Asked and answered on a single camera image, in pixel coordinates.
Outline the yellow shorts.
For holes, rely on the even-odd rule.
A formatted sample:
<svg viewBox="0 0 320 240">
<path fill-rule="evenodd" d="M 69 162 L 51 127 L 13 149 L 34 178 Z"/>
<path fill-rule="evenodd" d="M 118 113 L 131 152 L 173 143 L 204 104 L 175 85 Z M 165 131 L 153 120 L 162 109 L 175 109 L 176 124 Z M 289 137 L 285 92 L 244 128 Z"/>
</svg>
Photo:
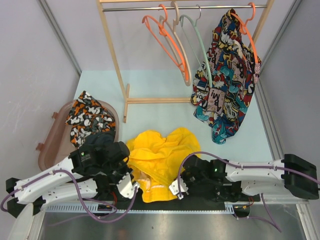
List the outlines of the yellow shorts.
<svg viewBox="0 0 320 240">
<path fill-rule="evenodd" d="M 133 179 L 139 183 L 142 201 L 147 204 L 175 200 L 169 186 L 178 176 L 184 158 L 201 150 L 196 136 L 185 127 L 166 137 L 146 130 L 126 145 L 130 151 L 128 166 L 133 169 Z"/>
</svg>

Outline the comic print shorts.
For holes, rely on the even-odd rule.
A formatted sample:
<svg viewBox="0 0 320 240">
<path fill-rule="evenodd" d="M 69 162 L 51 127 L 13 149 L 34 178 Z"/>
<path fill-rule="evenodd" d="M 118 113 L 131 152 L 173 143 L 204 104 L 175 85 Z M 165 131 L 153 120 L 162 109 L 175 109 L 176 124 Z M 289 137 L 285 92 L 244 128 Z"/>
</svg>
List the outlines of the comic print shorts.
<svg viewBox="0 0 320 240">
<path fill-rule="evenodd" d="M 212 87 L 202 73 L 196 71 L 192 82 L 190 102 L 193 115 L 211 128 L 211 139 L 222 145 L 233 137 L 247 114 L 260 78 L 261 60 L 255 63 L 252 48 L 242 40 L 241 24 L 228 10 L 212 32 L 209 61 Z"/>
</svg>

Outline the dark navy garment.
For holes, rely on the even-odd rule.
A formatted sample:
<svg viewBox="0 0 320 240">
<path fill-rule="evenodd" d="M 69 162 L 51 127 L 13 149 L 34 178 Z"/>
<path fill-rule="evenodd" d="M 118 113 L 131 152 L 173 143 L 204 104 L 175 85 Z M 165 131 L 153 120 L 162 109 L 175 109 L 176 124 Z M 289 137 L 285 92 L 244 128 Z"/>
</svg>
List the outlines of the dark navy garment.
<svg viewBox="0 0 320 240">
<path fill-rule="evenodd" d="M 85 138 L 84 145 L 106 145 L 112 144 L 115 140 L 116 132 L 100 131 L 95 134 L 91 134 Z"/>
</svg>

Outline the mint green hanger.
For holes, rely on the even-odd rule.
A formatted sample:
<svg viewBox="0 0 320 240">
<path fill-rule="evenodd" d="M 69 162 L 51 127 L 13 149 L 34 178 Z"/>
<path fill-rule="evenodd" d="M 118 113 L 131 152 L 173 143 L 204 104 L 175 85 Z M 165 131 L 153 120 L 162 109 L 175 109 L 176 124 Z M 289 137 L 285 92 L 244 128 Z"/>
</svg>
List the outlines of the mint green hanger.
<svg viewBox="0 0 320 240">
<path fill-rule="evenodd" d="M 198 20 L 201 18 L 202 16 L 202 9 L 201 7 L 197 4 L 196 5 L 196 8 L 199 10 L 199 17 L 194 21 L 192 20 L 191 17 L 189 17 L 188 15 L 186 14 L 182 14 L 180 17 L 179 17 L 179 23 L 180 23 L 180 27 L 182 29 L 182 32 L 194 54 L 194 56 L 196 57 L 196 60 L 197 62 L 199 63 L 199 66 L 200 66 L 200 69 L 203 73 L 203 75 L 206 77 L 207 79 L 207 82 L 208 82 L 208 87 L 211 88 L 212 87 L 212 84 L 213 84 L 213 81 L 212 81 L 212 74 L 211 74 L 211 68 L 210 68 L 210 64 L 209 64 L 209 61 L 208 61 L 208 57 L 207 57 L 207 52 L 205 50 L 205 46 L 204 46 L 204 43 L 203 43 L 203 40 L 202 40 L 202 37 L 200 35 L 200 32 L 199 32 L 199 29 L 197 27 L 197 23 L 198 23 Z M 185 30 L 184 30 L 184 20 L 187 19 L 189 21 L 189 23 L 191 24 L 195 34 L 196 34 L 196 38 L 197 38 L 197 41 L 198 41 L 198 44 L 199 44 L 199 47 L 200 47 L 200 50 L 202 52 L 202 55 L 203 55 L 203 62 L 204 64 L 202 64 L 202 62 L 199 60 L 198 58 L 198 54 L 196 53 L 195 49 L 193 48 L 193 45 L 191 43 L 191 41 L 189 40 L 188 38 L 188 35 L 186 34 Z"/>
</svg>

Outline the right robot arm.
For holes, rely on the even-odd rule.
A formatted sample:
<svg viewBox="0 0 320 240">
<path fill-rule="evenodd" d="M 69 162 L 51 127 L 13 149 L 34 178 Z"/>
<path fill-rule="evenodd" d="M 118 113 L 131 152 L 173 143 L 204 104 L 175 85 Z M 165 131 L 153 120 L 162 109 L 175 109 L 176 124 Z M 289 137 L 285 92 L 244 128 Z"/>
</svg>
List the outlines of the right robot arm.
<svg viewBox="0 0 320 240">
<path fill-rule="evenodd" d="M 240 163 L 216 155 L 208 161 L 191 153 L 169 189 L 179 199 L 191 193 L 215 202 L 235 203 L 262 194 L 320 198 L 316 166 L 294 154 L 265 163 Z"/>
</svg>

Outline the orange hanger left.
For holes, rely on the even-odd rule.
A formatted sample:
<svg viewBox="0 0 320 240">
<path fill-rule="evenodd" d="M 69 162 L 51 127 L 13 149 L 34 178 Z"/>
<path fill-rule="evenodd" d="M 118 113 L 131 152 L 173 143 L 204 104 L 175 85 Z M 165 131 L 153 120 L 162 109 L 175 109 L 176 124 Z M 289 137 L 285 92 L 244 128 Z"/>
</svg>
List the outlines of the orange hanger left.
<svg viewBox="0 0 320 240">
<path fill-rule="evenodd" d="M 145 27 L 148 29 L 148 31 L 151 33 L 154 39 L 158 42 L 158 44 L 161 46 L 161 48 L 164 50 L 167 56 L 172 60 L 174 65 L 180 71 L 184 83 L 187 86 L 189 86 L 191 80 L 190 65 L 184 47 L 176 31 L 176 26 L 179 23 L 180 13 L 178 10 L 178 5 L 175 1 L 171 2 L 171 6 L 175 10 L 175 18 L 173 19 L 172 24 L 170 24 L 170 22 L 168 21 L 168 8 L 165 7 L 165 5 L 162 3 L 159 4 L 158 7 L 160 8 L 160 10 L 163 11 L 164 15 L 160 15 L 157 20 L 153 16 L 147 14 L 142 18 L 141 23 L 145 25 Z M 165 47 L 160 38 L 152 30 L 150 20 L 154 24 L 156 24 L 158 35 L 164 38 L 164 40 L 168 44 L 169 50 Z"/>
</svg>

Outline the orange hanger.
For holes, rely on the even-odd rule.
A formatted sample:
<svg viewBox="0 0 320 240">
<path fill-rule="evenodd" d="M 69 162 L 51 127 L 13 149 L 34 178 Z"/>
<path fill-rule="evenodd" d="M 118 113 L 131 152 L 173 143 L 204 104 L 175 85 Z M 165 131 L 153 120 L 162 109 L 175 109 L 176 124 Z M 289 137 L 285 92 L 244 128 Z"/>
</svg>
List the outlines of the orange hanger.
<svg viewBox="0 0 320 240">
<path fill-rule="evenodd" d="M 253 37 L 252 37 L 250 31 L 248 30 L 248 26 L 247 26 L 248 23 L 255 18 L 256 5 L 253 2 L 249 2 L 248 6 L 252 8 L 252 15 L 245 22 L 243 22 L 243 20 L 236 13 L 232 13 L 231 12 L 230 15 L 235 17 L 238 20 L 238 22 L 240 23 L 240 33 L 243 34 L 243 35 L 247 35 L 247 37 L 248 37 L 248 39 L 250 41 L 250 44 L 251 44 L 253 55 L 254 55 L 254 62 L 258 63 L 259 60 L 258 60 L 257 50 L 256 50 L 256 47 L 255 47 L 255 44 L 254 44 Z"/>
<path fill-rule="evenodd" d="M 157 20 L 153 16 L 147 14 L 142 18 L 141 23 L 145 25 L 145 27 L 148 29 L 148 31 L 151 33 L 154 39 L 158 42 L 158 44 L 161 46 L 161 48 L 164 50 L 167 56 L 172 60 L 174 65 L 180 71 L 184 83 L 187 86 L 189 86 L 191 80 L 190 65 L 184 47 L 176 31 L 176 26 L 179 23 L 180 13 L 178 10 L 178 5 L 175 1 L 171 2 L 171 6 L 175 10 L 175 18 L 173 19 L 172 24 L 170 24 L 170 22 L 168 21 L 168 8 L 165 7 L 165 5 L 162 3 L 159 4 L 158 7 L 160 8 L 160 10 L 163 11 L 164 15 L 160 15 Z M 164 40 L 168 44 L 169 50 L 165 47 L 160 38 L 152 30 L 150 20 L 154 24 L 156 24 L 158 35 L 164 38 Z"/>
</svg>

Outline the orange hanger right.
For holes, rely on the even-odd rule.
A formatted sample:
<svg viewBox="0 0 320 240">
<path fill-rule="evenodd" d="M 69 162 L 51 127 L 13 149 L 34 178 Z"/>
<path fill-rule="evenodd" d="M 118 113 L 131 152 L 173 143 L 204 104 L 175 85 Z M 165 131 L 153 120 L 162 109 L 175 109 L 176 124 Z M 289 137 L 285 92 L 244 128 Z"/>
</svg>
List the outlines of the orange hanger right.
<svg viewBox="0 0 320 240">
<path fill-rule="evenodd" d="M 248 6 L 252 8 L 252 15 L 245 22 L 243 22 L 243 20 L 236 13 L 232 13 L 231 12 L 230 15 L 235 17 L 238 20 L 238 22 L 240 23 L 240 33 L 243 34 L 243 35 L 247 35 L 247 37 L 248 37 L 248 39 L 250 41 L 250 44 L 251 44 L 253 55 L 254 55 L 254 62 L 258 63 L 259 60 L 258 60 L 257 50 L 256 50 L 256 47 L 255 47 L 255 44 L 254 44 L 253 37 L 252 37 L 250 31 L 248 30 L 248 26 L 247 26 L 248 23 L 255 18 L 256 5 L 253 2 L 249 2 Z"/>
</svg>

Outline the beige wooden hanger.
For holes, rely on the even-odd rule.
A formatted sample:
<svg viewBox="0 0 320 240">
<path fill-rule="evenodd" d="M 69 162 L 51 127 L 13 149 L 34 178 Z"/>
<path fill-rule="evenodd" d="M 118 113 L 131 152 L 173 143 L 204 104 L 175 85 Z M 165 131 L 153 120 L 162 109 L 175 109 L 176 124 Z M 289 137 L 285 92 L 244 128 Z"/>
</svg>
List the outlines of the beige wooden hanger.
<svg viewBox="0 0 320 240">
<path fill-rule="evenodd" d="M 167 13 L 165 14 L 165 17 L 160 16 L 159 21 L 161 23 L 164 23 L 164 25 L 167 27 L 167 30 L 173 36 L 172 41 L 169 40 L 168 36 L 166 36 L 165 39 L 169 44 L 170 49 L 174 55 L 174 58 L 173 58 L 175 60 L 174 63 L 179 68 L 185 85 L 190 86 L 191 85 L 191 69 L 190 69 L 189 61 L 187 58 L 186 51 L 183 47 L 183 44 L 180 38 L 178 37 L 177 31 L 176 31 L 176 28 L 180 23 L 179 22 L 180 12 L 178 9 L 178 4 L 175 1 L 171 1 L 170 6 L 175 11 L 175 17 L 173 18 L 172 23 L 168 21 Z"/>
</svg>

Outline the metal hanging rod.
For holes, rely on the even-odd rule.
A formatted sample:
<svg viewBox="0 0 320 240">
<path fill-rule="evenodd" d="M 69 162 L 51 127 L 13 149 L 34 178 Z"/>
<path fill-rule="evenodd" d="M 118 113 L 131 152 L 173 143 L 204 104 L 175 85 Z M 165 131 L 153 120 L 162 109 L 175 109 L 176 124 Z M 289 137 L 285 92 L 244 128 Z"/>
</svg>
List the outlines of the metal hanging rod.
<svg viewBox="0 0 320 240">
<path fill-rule="evenodd" d="M 251 5 L 179 6 L 179 10 L 249 9 Z M 159 11 L 162 7 L 117 7 L 103 8 L 103 12 Z"/>
</svg>

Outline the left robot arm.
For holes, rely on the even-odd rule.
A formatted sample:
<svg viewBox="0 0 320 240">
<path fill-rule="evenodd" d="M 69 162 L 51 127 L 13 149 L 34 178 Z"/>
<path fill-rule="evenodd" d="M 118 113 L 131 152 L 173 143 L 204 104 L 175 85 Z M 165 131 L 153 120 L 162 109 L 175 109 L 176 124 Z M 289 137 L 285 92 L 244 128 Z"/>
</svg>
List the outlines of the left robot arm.
<svg viewBox="0 0 320 240">
<path fill-rule="evenodd" d="M 0 209 L 16 218 L 28 204 L 36 215 L 59 202 L 107 201 L 117 194 L 133 200 L 140 185 L 133 180 L 129 156 L 122 141 L 84 144 L 35 176 L 7 179 Z"/>
</svg>

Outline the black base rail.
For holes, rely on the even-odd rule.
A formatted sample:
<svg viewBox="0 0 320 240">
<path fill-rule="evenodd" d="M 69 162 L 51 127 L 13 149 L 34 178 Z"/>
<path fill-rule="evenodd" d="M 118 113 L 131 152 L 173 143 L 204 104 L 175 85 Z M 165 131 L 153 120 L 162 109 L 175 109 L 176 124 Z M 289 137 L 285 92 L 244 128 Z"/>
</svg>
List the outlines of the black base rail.
<svg viewBox="0 0 320 240">
<path fill-rule="evenodd" d="M 169 188 L 163 186 L 163 185 L 155 185 L 150 189 L 150 191 L 142 191 L 141 189 L 138 190 L 136 193 L 135 200 L 131 199 L 124 199 L 124 200 L 117 200 L 115 197 L 108 200 L 98 200 L 96 199 L 96 196 L 94 197 L 82 197 L 85 201 L 92 201 L 95 203 L 98 203 L 100 205 L 106 204 L 106 206 L 101 207 L 99 210 L 106 210 L 110 209 L 111 205 L 114 205 L 118 210 L 126 210 L 130 203 L 134 203 L 136 201 L 144 204 L 151 204 L 151 203 L 162 203 L 162 202 L 187 202 L 187 203 L 208 203 L 208 202 L 214 202 L 214 203 L 225 203 L 225 202 L 231 202 L 236 204 L 248 204 L 251 205 L 253 202 L 259 202 L 260 196 L 257 194 L 255 196 L 249 197 L 245 195 L 239 195 L 239 198 L 235 199 L 224 199 L 221 198 L 219 195 L 214 197 L 196 197 L 196 196 L 190 196 L 186 195 L 183 199 L 178 199 L 175 195 L 171 193 Z"/>
</svg>

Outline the camouflage orange shorts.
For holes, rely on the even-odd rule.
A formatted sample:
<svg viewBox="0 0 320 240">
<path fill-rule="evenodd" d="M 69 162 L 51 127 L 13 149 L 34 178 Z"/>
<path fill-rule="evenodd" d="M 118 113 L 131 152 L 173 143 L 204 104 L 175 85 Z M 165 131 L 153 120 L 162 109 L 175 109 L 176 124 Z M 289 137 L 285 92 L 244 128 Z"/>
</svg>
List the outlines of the camouflage orange shorts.
<svg viewBox="0 0 320 240">
<path fill-rule="evenodd" d="M 116 117 L 87 91 L 83 91 L 73 103 L 65 124 L 71 126 L 70 142 L 81 147 L 89 136 L 99 133 L 116 133 Z"/>
</svg>

